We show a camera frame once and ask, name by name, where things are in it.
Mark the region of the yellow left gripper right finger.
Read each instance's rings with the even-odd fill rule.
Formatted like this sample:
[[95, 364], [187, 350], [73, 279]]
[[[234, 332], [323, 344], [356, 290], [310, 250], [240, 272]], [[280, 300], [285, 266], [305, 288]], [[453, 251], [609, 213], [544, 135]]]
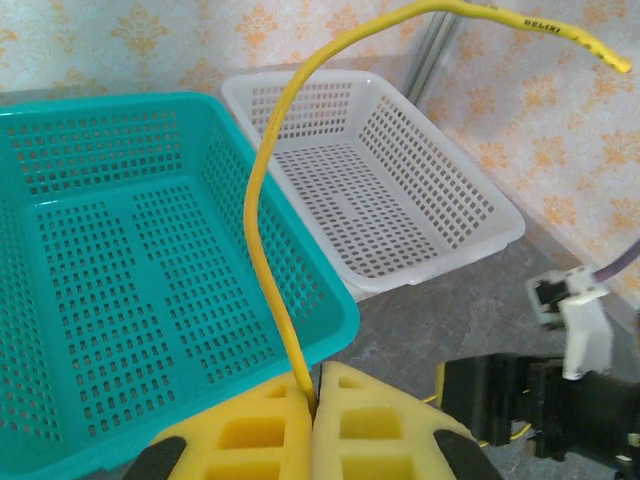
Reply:
[[500, 479], [470, 431], [346, 364], [321, 366], [314, 479]]

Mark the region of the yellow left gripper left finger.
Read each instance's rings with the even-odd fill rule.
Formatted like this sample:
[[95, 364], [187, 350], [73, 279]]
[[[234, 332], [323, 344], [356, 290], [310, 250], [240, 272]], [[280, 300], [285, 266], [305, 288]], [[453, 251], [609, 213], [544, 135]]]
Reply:
[[126, 479], [309, 479], [312, 421], [291, 373], [159, 433]]

